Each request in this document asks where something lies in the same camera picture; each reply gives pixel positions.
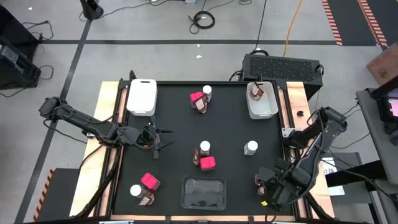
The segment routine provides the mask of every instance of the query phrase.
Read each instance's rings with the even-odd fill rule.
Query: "wooden table frame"
[[[101,90],[99,92],[98,101],[96,105],[96,110],[94,117],[99,120],[104,120],[109,118],[115,112],[115,104],[119,103],[119,122],[124,121],[124,111],[126,106],[127,98],[127,88],[121,88],[119,90],[119,82],[103,82],[101,85]],[[280,108],[282,110],[282,118],[284,122],[284,127],[289,128],[291,124],[298,129],[305,129],[307,125],[307,119],[310,117],[310,110],[307,103],[307,97],[305,95],[305,90],[302,82],[288,82],[287,90],[279,89],[279,100]],[[304,116],[297,116],[298,111],[303,111]],[[87,142],[87,147],[85,151],[85,157],[94,151],[99,146],[96,139],[89,139]],[[116,154],[116,149],[106,149],[103,147],[97,153],[93,154],[90,159],[88,159],[85,165],[82,167],[76,185],[76,191],[73,198],[72,207],[70,210],[70,216],[76,215],[80,212],[88,201],[92,198],[93,194],[98,189],[100,182],[102,180],[101,176],[104,175],[103,167],[106,166],[108,171],[113,165],[114,157]],[[96,215],[106,215],[110,207],[108,202],[112,201],[110,197],[111,189],[116,190],[116,184],[110,183],[100,200],[100,207],[96,210]],[[326,178],[323,172],[320,172],[317,177],[317,183],[311,189],[311,194],[314,196],[315,200],[322,206],[322,208],[334,217],[333,207],[331,204],[328,187],[326,184]],[[301,218],[307,218],[307,214],[312,214],[313,217],[317,217],[312,211],[306,210],[306,204],[303,199],[297,202],[299,216]],[[264,215],[252,216],[255,222],[264,222]],[[153,220],[162,221],[166,220],[166,216],[145,216],[145,215],[111,215],[112,220]],[[234,222],[248,222],[248,216],[171,216],[171,221],[197,221],[197,220],[209,220],[209,221],[234,221]],[[277,221],[292,222],[295,221],[294,216],[290,215],[278,215]]]

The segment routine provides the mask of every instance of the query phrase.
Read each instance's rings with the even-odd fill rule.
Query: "floor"
[[[45,97],[62,92],[73,107],[93,115],[101,82],[128,78],[130,70],[139,78],[156,80],[228,80],[241,68],[244,54],[254,48],[264,1],[247,6],[235,1],[213,9],[215,26],[193,35],[188,31],[187,15],[198,12],[203,2],[146,5],[86,24],[78,19],[81,6],[77,0],[0,0],[21,22],[51,22],[53,40],[38,47],[34,63],[55,68],[54,77],[41,80],[37,88],[0,99],[0,129],[5,133],[0,137],[1,223],[31,221],[49,170],[77,168],[82,160],[84,144],[57,133],[47,134],[37,111]],[[205,9],[224,2],[227,0],[208,1]],[[259,48],[282,56],[298,3],[299,0],[267,1],[260,34],[266,45],[260,44]],[[142,1],[100,1],[105,13],[138,4]],[[48,26],[31,31],[50,35]],[[381,48],[336,45],[321,1],[303,2],[290,39],[307,41],[289,45],[286,57],[319,60],[325,66],[317,108],[331,106],[345,112],[355,105],[356,91],[377,87],[365,66],[382,52]],[[42,75],[50,75],[50,70],[44,69]],[[311,110],[315,109],[316,100],[316,95],[310,100]],[[59,122],[57,129],[85,139],[78,128],[65,122]],[[367,133],[364,118],[357,112],[348,119],[348,130],[333,145],[346,146]],[[359,152],[363,162],[378,159],[371,138],[336,151]],[[335,213],[342,220],[373,223],[367,206],[335,205]]]

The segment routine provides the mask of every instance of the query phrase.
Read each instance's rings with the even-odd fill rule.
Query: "orange striped tape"
[[[44,197],[45,197],[45,194],[47,193],[47,189],[49,188],[50,180],[51,180],[51,177],[52,177],[54,171],[55,171],[55,169],[51,169],[49,172],[49,175],[47,176],[47,179],[45,180],[44,189],[42,191],[42,195],[40,196],[39,204],[37,204],[35,215],[33,216],[32,222],[36,222],[39,217],[39,213],[40,213],[40,210],[42,209]]]
[[[329,3],[327,0],[322,0],[322,4],[323,4],[323,9],[325,10],[326,13],[326,17],[328,18],[329,21],[331,31],[333,33],[333,36],[335,37],[336,44],[342,46],[343,41],[341,40],[340,33],[338,32],[335,18],[333,17],[333,14],[330,10]]]
[[[365,17],[366,22],[368,23],[369,29],[372,32],[373,38],[376,41],[377,46],[386,46],[387,40],[384,37],[383,32],[381,31],[379,24],[377,23],[376,18],[373,15],[371,8],[367,0],[357,0],[359,7],[362,10],[363,16]]]

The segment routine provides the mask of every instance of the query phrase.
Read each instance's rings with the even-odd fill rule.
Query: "white plastic bin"
[[[157,85],[155,80],[135,79],[131,82],[127,110],[136,116],[155,114]]]
[[[251,119],[268,119],[278,113],[274,87],[270,82],[257,82],[260,89],[264,91],[261,99],[256,101],[251,98],[250,91],[254,82],[248,83],[246,88],[246,99],[248,101],[249,115]]]

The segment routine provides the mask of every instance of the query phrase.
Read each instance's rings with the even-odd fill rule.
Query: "cardboard box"
[[[380,85],[396,77],[398,75],[398,42],[393,43],[366,67]]]

